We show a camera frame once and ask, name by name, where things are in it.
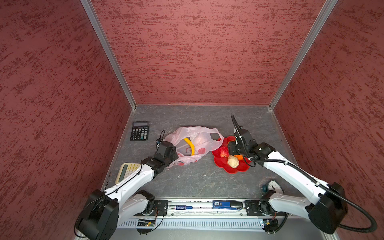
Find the plastic bag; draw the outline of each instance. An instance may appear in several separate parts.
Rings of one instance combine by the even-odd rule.
[[[213,140],[210,135],[211,133],[217,133],[220,136],[220,140]],[[195,155],[185,155],[185,146],[187,143],[184,141],[184,138],[186,137],[189,137],[190,141],[195,146]],[[168,168],[172,167],[174,164],[184,165],[198,161],[208,152],[218,149],[223,143],[223,139],[223,135],[221,135],[216,128],[179,127],[175,132],[164,138],[164,141],[171,142],[176,146],[176,152],[179,156],[179,158],[172,162]]]

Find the black calculator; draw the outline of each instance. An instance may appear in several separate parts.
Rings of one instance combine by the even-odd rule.
[[[149,133],[149,122],[138,121],[132,123],[131,141],[147,141]]]

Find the yellow handle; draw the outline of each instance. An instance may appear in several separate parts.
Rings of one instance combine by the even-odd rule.
[[[189,140],[188,138],[184,138],[184,141],[186,141],[188,145],[191,147],[191,151],[192,151],[191,156],[195,155],[195,145],[193,145],[191,140]]]

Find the metal vent grille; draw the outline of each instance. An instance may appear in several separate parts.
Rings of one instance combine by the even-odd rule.
[[[242,231],[264,231],[262,230],[262,219],[209,219],[191,218],[191,219],[169,219],[165,218],[158,228],[184,228],[184,229],[200,229],[200,230],[234,230]],[[137,227],[137,220],[130,218],[128,221],[122,222],[118,228],[152,228]]]

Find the red plate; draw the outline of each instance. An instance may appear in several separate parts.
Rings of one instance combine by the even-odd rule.
[[[219,147],[215,151],[212,151],[212,154],[215,157],[214,158],[215,164],[220,168],[224,168],[224,170],[229,174],[235,174],[237,172],[245,172],[249,169],[249,166],[244,162],[244,160],[239,159],[238,156],[236,156],[237,159],[239,159],[239,166],[237,166],[237,168],[232,168],[231,166],[228,165],[228,163],[227,163],[228,158],[227,157],[220,157],[220,152],[222,152],[222,150],[223,150],[221,148],[224,147],[228,151],[228,147],[227,147],[228,142],[231,142],[234,140],[235,140],[234,136],[226,137],[226,138],[224,138],[224,141],[223,141],[223,144],[221,145],[221,147]]]

